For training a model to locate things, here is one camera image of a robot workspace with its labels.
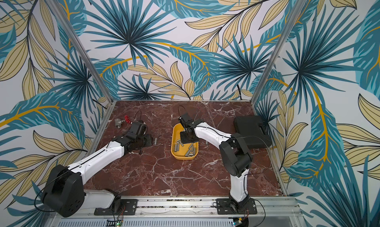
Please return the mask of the yellow plastic storage tray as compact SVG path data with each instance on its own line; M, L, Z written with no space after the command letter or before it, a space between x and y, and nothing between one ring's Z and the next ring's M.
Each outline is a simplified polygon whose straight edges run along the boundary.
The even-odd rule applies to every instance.
M180 140L180 132L182 131L184 131L184 128L182 127L181 124L178 123L174 126L173 132L172 132L171 153L173 157L177 160L193 160L198 155L199 143L193 143L196 148L196 151L194 153L194 156L191 156L191 157L186 157L185 154L187 153L188 148L192 143L183 144L184 146L180 147L180 150L178 152L174 151L175 143L177 140Z

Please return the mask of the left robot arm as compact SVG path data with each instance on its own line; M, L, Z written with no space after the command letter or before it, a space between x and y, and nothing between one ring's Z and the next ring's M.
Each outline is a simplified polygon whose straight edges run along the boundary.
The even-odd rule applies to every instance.
M133 122L126 134L114 137L95 153L68 166L54 167L41 191L41 202L65 218L84 209L102 214L120 213L123 210L120 194L112 190L85 190L84 185L110 163L151 146L152 136L146 131L147 125L142 120Z

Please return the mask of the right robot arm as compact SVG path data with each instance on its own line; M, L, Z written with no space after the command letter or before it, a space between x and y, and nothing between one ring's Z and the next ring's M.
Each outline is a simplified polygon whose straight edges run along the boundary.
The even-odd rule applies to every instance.
M180 132L182 143L205 140L219 149L223 165L230 174L229 209L236 214L247 210L249 201L247 176L252 155L243 136L238 133L224 133L201 119L192 119L187 113L179 117L179 122L184 128L184 131Z

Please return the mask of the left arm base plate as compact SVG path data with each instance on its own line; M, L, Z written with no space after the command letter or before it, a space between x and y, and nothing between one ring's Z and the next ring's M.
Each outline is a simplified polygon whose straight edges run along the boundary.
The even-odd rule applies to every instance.
M95 216L134 216L137 208L137 199L118 199L108 208L96 208Z

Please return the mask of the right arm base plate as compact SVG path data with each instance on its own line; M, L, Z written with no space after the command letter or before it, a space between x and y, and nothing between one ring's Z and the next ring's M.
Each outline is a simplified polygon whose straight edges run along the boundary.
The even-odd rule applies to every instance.
M231 198L218 198L213 206L217 209L218 215L257 214L255 201L248 197L241 202Z

